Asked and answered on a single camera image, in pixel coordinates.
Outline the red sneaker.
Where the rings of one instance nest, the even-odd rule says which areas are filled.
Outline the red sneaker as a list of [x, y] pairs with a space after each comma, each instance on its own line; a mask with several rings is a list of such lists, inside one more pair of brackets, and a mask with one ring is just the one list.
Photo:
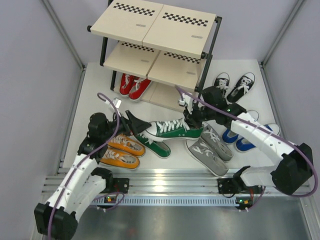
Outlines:
[[119, 93], [123, 97], [129, 96], [129, 93], [130, 93], [130, 90], [132, 89], [135, 78], [136, 77], [134, 75], [130, 75], [130, 74], [126, 74], [126, 73], [122, 74], [121, 81], [120, 81], [120, 87], [119, 87]]
[[144, 92], [148, 89], [148, 87], [152, 84], [152, 81], [148, 78], [137, 78], [133, 80], [133, 85], [131, 90], [129, 91], [129, 98], [132, 101], [139, 101], [144, 94]]

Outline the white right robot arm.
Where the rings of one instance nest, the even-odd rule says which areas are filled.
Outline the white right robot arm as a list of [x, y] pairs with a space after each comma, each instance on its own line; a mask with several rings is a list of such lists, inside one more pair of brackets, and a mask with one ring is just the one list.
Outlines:
[[240, 193], [252, 186], [272, 186], [282, 194], [298, 197], [296, 191], [310, 178], [314, 185], [302, 197], [312, 196], [319, 186], [319, 177], [313, 164], [312, 149], [306, 143], [296, 145], [258, 123], [248, 111], [237, 103], [227, 104], [214, 86], [206, 88], [202, 97], [193, 96], [176, 87], [180, 95], [179, 104], [185, 106], [185, 118], [192, 123], [215, 121], [255, 145], [272, 162], [272, 166], [245, 166], [233, 186]]

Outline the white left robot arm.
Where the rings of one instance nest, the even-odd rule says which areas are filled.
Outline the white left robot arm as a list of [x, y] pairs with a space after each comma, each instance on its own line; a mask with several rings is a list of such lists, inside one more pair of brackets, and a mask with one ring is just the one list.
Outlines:
[[63, 181], [45, 203], [38, 203], [34, 209], [39, 234], [56, 240], [72, 239], [83, 213], [98, 194], [112, 191], [112, 172], [98, 166], [108, 149], [107, 142], [121, 134], [137, 135], [151, 126], [129, 110], [126, 115], [114, 113], [112, 121], [101, 112], [90, 117], [86, 137]]

